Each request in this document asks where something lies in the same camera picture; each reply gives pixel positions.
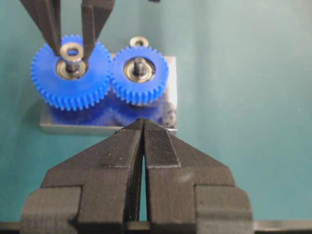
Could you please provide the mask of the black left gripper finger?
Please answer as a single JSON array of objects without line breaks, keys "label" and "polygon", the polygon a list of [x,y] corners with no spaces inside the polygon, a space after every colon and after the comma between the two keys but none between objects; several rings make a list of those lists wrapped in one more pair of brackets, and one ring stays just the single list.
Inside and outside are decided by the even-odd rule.
[{"label": "black left gripper finger", "polygon": [[121,234],[137,219],[144,121],[49,169],[23,207],[23,234]]},{"label": "black left gripper finger", "polygon": [[227,166],[150,120],[144,149],[152,233],[253,233],[249,196]]}]

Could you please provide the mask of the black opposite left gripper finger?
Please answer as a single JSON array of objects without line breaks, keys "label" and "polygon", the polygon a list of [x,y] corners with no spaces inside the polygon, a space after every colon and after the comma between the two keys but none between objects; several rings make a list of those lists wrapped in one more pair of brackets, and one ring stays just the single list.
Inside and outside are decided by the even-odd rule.
[{"label": "black opposite left gripper finger", "polygon": [[83,0],[81,3],[84,59],[92,54],[112,9],[114,0]]},{"label": "black opposite left gripper finger", "polygon": [[53,49],[54,54],[60,56],[60,0],[20,0],[20,2],[41,31],[45,41]]}]

